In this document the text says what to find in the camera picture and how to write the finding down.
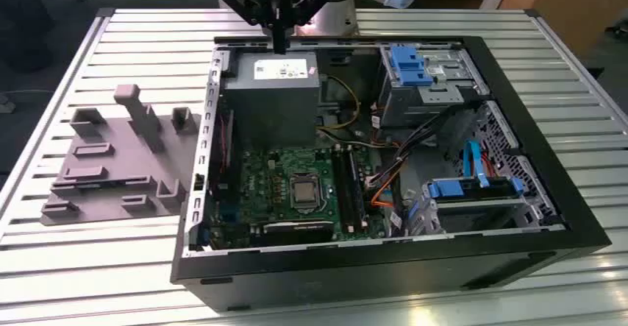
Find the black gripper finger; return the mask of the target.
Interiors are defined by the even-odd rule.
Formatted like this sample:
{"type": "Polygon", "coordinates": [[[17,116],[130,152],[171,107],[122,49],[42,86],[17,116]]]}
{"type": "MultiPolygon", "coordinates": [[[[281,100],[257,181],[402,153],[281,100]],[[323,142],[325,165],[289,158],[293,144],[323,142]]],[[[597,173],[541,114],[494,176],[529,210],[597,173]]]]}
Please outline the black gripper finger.
{"type": "Polygon", "coordinates": [[[305,26],[331,0],[281,0],[281,53],[290,47],[289,37],[295,26],[305,26]]]}
{"type": "Polygon", "coordinates": [[[222,0],[250,25],[259,25],[271,37],[274,52],[281,54],[281,0],[222,0]]]}

